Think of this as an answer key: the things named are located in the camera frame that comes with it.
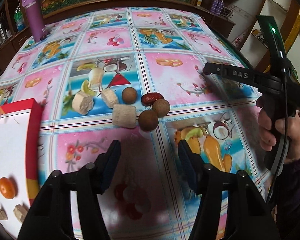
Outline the person right hand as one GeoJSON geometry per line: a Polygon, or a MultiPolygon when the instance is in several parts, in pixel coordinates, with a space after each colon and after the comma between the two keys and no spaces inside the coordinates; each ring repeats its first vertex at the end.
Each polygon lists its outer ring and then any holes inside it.
{"type": "MultiPolygon", "coordinates": [[[[269,152],[272,150],[273,146],[276,145],[276,138],[270,132],[272,123],[270,117],[266,114],[264,103],[264,96],[259,97],[256,102],[257,107],[261,108],[257,122],[261,148],[269,152]]],[[[285,164],[290,164],[300,159],[300,118],[298,113],[296,113],[295,117],[288,117],[287,125],[287,137],[289,137],[291,141],[285,164]]]]}

